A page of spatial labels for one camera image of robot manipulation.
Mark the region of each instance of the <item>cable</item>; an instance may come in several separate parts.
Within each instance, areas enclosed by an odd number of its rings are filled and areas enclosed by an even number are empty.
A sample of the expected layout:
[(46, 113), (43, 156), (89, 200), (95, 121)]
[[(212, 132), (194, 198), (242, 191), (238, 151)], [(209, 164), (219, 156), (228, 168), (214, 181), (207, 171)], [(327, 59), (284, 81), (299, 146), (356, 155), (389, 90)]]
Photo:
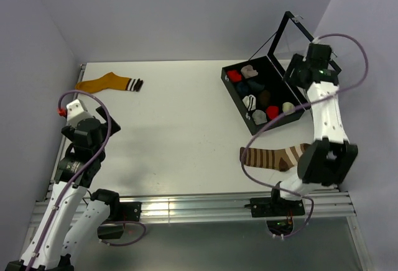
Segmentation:
[(271, 35), (271, 37), (269, 37), (268, 40), (267, 40), (263, 45), (261, 45), (261, 47), (260, 47), (259, 49), (257, 49), (257, 51), (249, 58), (248, 61), (250, 61), (255, 55), (257, 55), (257, 52), (259, 52), (259, 51), (260, 51), (260, 50), (273, 38), (273, 36), (276, 35), (276, 33), (277, 33), (277, 32), (274, 32), (274, 33)]
[[(94, 96), (94, 95), (92, 95), (92, 94), (89, 94), (89, 93), (87, 93), (87, 92), (84, 92), (84, 91), (80, 91), (80, 90), (71, 90), (71, 91), (67, 91), (67, 92), (65, 92), (64, 94), (62, 94), (61, 97), (60, 97), (60, 99), (58, 100), (58, 110), (61, 110), (61, 109), (62, 109), (62, 100), (64, 99), (64, 97), (65, 97), (66, 95), (75, 94), (75, 93), (83, 94), (83, 95), (89, 96), (90, 98), (92, 98), (92, 99), (94, 99), (95, 101), (97, 101), (97, 102), (99, 103), (99, 105), (102, 106), (102, 108), (104, 109), (105, 115), (106, 115), (106, 122), (108, 122), (108, 130), (106, 131), (105, 140), (104, 140), (104, 142), (102, 143), (101, 147), (98, 149), (97, 153), (95, 153), (94, 156), (92, 156), (92, 158), (91, 158), (89, 161), (87, 161), (87, 163), (84, 164), (84, 166), (82, 166), (82, 168), (81, 168), (81, 169), (68, 181), (68, 183), (65, 185), (65, 187), (64, 187), (63, 190), (61, 191), (59, 197), (58, 197), (57, 200), (55, 201), (55, 204), (54, 204), (54, 207), (55, 207), (55, 208), (60, 206), (60, 203), (61, 203), (61, 200), (62, 200), (63, 196), (65, 195), (65, 193), (67, 192), (67, 190), (69, 189), (69, 187), (72, 185), (72, 183), (73, 183), (73, 182), (86, 170), (86, 168), (89, 167), (89, 166), (93, 163), (93, 161), (102, 153), (102, 151), (104, 150), (106, 144), (107, 144), (108, 141), (109, 141), (109, 138), (111, 137), (111, 116), (109, 115), (109, 111), (108, 111), (108, 109), (106, 108), (105, 104), (103, 104), (103, 102), (102, 102), (101, 100), (99, 100), (96, 96)], [(27, 264), (27, 267), (26, 267), (26, 270), (25, 270), (25, 271), (29, 271), (30, 268), (33, 266), (33, 263), (34, 263), (34, 261), (35, 261), (37, 255), (38, 255), (38, 251), (40, 250), (40, 247), (41, 247), (42, 244), (43, 244), (43, 241), (44, 241), (44, 239), (45, 239), (45, 237), (46, 237), (46, 235), (47, 235), (47, 233), (48, 233), (48, 231), (49, 231), (50, 225), (51, 225), (51, 223), (52, 223), (52, 221), (53, 221), (53, 219), (54, 219), (54, 216), (55, 216), (55, 213), (56, 213), (56, 212), (57, 212), (56, 209), (53, 209), (53, 210), (51, 211), (51, 213), (50, 213), (50, 215), (49, 215), (49, 218), (48, 218), (48, 220), (46, 221), (46, 223), (45, 223), (45, 225), (44, 225), (44, 228), (43, 228), (43, 231), (42, 231), (42, 233), (41, 233), (41, 235), (40, 235), (40, 237), (39, 237), (39, 240), (38, 240), (37, 243), (36, 243), (36, 247), (35, 247), (35, 249), (34, 249), (35, 256), (33, 256), (33, 257), (29, 260), (29, 263)]]
[(351, 36), (349, 36), (349, 35), (345, 35), (345, 34), (332, 33), (332, 34), (327, 34), (327, 35), (323, 35), (323, 36), (319, 36), (319, 37), (317, 37), (317, 38), (314, 38), (313, 41), (320, 40), (320, 39), (324, 39), (324, 38), (327, 38), (327, 37), (343, 37), (343, 38), (347, 38), (347, 39), (350, 39), (352, 42), (354, 42), (354, 43), (359, 47), (359, 49), (361, 50), (361, 53), (362, 53), (362, 55), (363, 55), (364, 61), (365, 61), (365, 71), (364, 71), (364, 74), (363, 74), (362, 78), (361, 78), (357, 83), (355, 83), (355, 84), (353, 84), (353, 85), (351, 85), (351, 86), (348, 86), (347, 88), (339, 89), (338, 91), (336, 91), (335, 94), (328, 95), (328, 96), (325, 97), (325, 98), (318, 99), (318, 100), (313, 101), (313, 102), (307, 102), (307, 103), (304, 103), (304, 104), (300, 104), (300, 105), (294, 107), (292, 110), (290, 110), (290, 111), (288, 111), (288, 112), (286, 112), (286, 113), (280, 114), (280, 115), (277, 116), (275, 119), (273, 119), (273, 120), (271, 120), (270, 122), (268, 122), (267, 124), (265, 124), (265, 125), (259, 130), (259, 132), (257, 132), (256, 134), (253, 135), (253, 137), (251, 138), (251, 140), (249, 141), (249, 143), (247, 144), (247, 146), (244, 148), (244, 151), (243, 151), (242, 156), (241, 156), (241, 168), (242, 168), (242, 171), (243, 171), (243, 173), (244, 173), (250, 180), (252, 180), (253, 182), (255, 182), (255, 183), (257, 183), (257, 184), (260, 184), (260, 185), (262, 185), (262, 186), (271, 188), (271, 189), (278, 189), (279, 191), (288, 192), (288, 193), (290, 193), (290, 194), (292, 194), (292, 195), (295, 195), (295, 196), (298, 196), (298, 197), (300, 197), (300, 198), (309, 200), (309, 201), (311, 202), (310, 212), (308, 213), (308, 216), (307, 216), (306, 220), (304, 221), (304, 223), (302, 224), (302, 226), (301, 226), (300, 228), (298, 228), (297, 230), (295, 230), (294, 232), (290, 233), (289, 235), (284, 236), (284, 238), (288, 238), (288, 237), (292, 237), (292, 236), (296, 235), (296, 233), (300, 232), (300, 231), (301, 231), (302, 229), (304, 229), (305, 226), (308, 224), (309, 220), (311, 219), (312, 213), (313, 213), (313, 207), (314, 207), (314, 205), (315, 205), (313, 199), (312, 199), (311, 197), (309, 197), (309, 196), (301, 195), (300, 193), (297, 193), (297, 192), (294, 192), (294, 191), (290, 191), (290, 190), (288, 190), (288, 189), (281, 188), (281, 187), (278, 187), (278, 186), (274, 186), (274, 185), (271, 185), (271, 184), (268, 184), (268, 183), (264, 183), (264, 182), (262, 182), (262, 181), (257, 180), (256, 178), (254, 178), (254, 177), (250, 176), (250, 174), (248, 174), (248, 171), (247, 171), (247, 170), (245, 169), (245, 167), (244, 167), (244, 162), (246, 161), (246, 156), (247, 156), (247, 154), (248, 154), (248, 149), (250, 148), (250, 146), (252, 145), (252, 143), (253, 143), (264, 131), (266, 131), (268, 128), (270, 128), (272, 125), (274, 125), (276, 122), (278, 122), (279, 120), (281, 120), (284, 116), (286, 116), (286, 115), (288, 115), (288, 114), (291, 114), (291, 113), (294, 113), (294, 112), (296, 112), (296, 111), (298, 111), (298, 110), (308, 108), (308, 107), (310, 107), (310, 106), (312, 106), (312, 105), (314, 105), (314, 104), (318, 104), (318, 103), (324, 102), (324, 101), (326, 101), (326, 100), (329, 100), (329, 99), (331, 99), (331, 98), (334, 98), (337, 94), (344, 93), (344, 92), (347, 92), (347, 91), (349, 91), (349, 90), (351, 90), (351, 89), (357, 88), (357, 87), (359, 87), (359, 86), (364, 82), (364, 80), (366, 79), (366, 77), (368, 77), (368, 73), (369, 73), (369, 61), (368, 61), (368, 56), (366, 55), (366, 52), (365, 52), (365, 49), (363, 48), (363, 46), (362, 46), (355, 38), (353, 38), (353, 37), (351, 37)]
[(131, 242), (127, 242), (127, 243), (121, 243), (121, 244), (116, 244), (116, 243), (110, 243), (106, 240), (101, 240), (102, 243), (108, 245), (108, 246), (115, 246), (115, 247), (123, 247), (123, 246), (129, 246), (132, 245), (134, 243), (137, 243), (138, 241), (140, 241), (146, 234), (147, 232), (147, 227), (145, 226), (145, 224), (140, 223), (139, 221), (112, 221), (110, 223), (104, 223), (104, 224), (137, 224), (140, 227), (143, 228), (142, 234), (135, 240), (131, 241)]

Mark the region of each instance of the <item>storage box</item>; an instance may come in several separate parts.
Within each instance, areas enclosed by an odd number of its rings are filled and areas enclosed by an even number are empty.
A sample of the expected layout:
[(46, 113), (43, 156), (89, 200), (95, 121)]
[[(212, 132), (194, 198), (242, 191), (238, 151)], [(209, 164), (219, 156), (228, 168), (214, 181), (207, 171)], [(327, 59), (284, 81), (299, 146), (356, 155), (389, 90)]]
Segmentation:
[[(297, 87), (290, 86), (288, 83), (284, 82), (282, 78), (293, 54), (300, 53), (304, 55), (308, 43), (313, 40), (313, 36), (289, 11), (285, 13), (282, 22), (274, 35), (275, 38), (265, 57), (250, 59), (246, 62), (223, 67), (221, 71), (221, 79), (223, 80), (225, 87), (231, 95), (238, 111), (241, 113), (251, 134), (257, 133), (265, 123), (257, 125), (254, 122), (254, 119), (252, 118), (254, 110), (249, 111), (247, 109), (243, 102), (243, 98), (245, 96), (250, 94), (254, 95), (256, 97), (256, 109), (264, 112), (268, 106), (277, 106), (279, 108), (279, 113), (282, 113), (282, 105), (285, 102), (290, 102), (294, 106), (307, 102), (304, 93), (302, 93)], [(247, 65), (251, 65), (253, 69), (258, 72), (258, 75), (250, 78), (243, 77), (241, 69)], [(337, 72), (341, 71), (334, 61), (330, 62), (330, 66)], [(232, 70), (236, 70), (238, 74), (242, 76), (241, 81), (234, 82), (234, 79), (231, 79), (228, 76), (228, 72)], [(252, 89), (253, 81), (260, 86), (264, 86), (264, 89)], [(267, 90), (271, 94), (268, 106), (262, 105), (259, 102), (258, 96), (264, 90)], [(285, 116), (270, 127), (270, 129), (300, 119), (304, 111), (305, 110), (302, 109)]]

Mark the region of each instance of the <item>red connector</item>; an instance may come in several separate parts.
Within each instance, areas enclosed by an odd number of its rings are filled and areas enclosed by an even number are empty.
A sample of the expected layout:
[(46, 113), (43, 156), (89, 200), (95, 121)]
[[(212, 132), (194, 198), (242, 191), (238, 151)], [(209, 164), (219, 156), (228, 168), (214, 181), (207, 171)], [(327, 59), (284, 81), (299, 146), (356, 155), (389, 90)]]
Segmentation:
[(67, 110), (66, 110), (65, 108), (58, 108), (58, 109), (57, 109), (57, 112), (58, 112), (58, 114), (59, 114), (61, 117), (67, 117)]

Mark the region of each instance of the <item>white table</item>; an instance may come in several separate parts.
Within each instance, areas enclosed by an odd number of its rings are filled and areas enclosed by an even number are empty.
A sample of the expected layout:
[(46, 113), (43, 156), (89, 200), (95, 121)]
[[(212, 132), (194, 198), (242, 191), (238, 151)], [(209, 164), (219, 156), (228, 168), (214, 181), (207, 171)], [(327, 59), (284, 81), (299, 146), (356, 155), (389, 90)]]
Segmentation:
[[(83, 80), (110, 71), (144, 80), (139, 93), (96, 93), (122, 130), (106, 146), (106, 160), (90, 189), (105, 188), (122, 196), (269, 191), (246, 178), (240, 167), (239, 148), (251, 134), (221, 81), (221, 68), (239, 62), (87, 64)], [(79, 98), (95, 112), (95, 101)], [(312, 139), (313, 123), (307, 111), (299, 121), (264, 133), (253, 146), (281, 149)], [(271, 184), (294, 172), (248, 170)]]

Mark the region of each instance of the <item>gray wall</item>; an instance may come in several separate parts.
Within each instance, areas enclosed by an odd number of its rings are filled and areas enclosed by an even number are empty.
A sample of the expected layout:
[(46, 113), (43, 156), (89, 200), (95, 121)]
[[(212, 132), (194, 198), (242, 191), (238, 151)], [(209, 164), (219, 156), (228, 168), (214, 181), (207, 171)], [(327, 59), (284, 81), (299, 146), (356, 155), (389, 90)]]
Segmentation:
[[(370, 62), (368, 80), (341, 96), (340, 107), (358, 159), (345, 185), (377, 270), (398, 266), (398, 0), (331, 0), (317, 34), (344, 32), (363, 43)], [(329, 40), (343, 66), (341, 86), (357, 80), (363, 60), (344, 39)]]
[(0, 270), (19, 258), (34, 201), (49, 183), (57, 99), (78, 65), (40, 0), (0, 0)]
[(330, 0), (42, 0), (81, 62), (249, 57), (291, 10), (315, 30)]

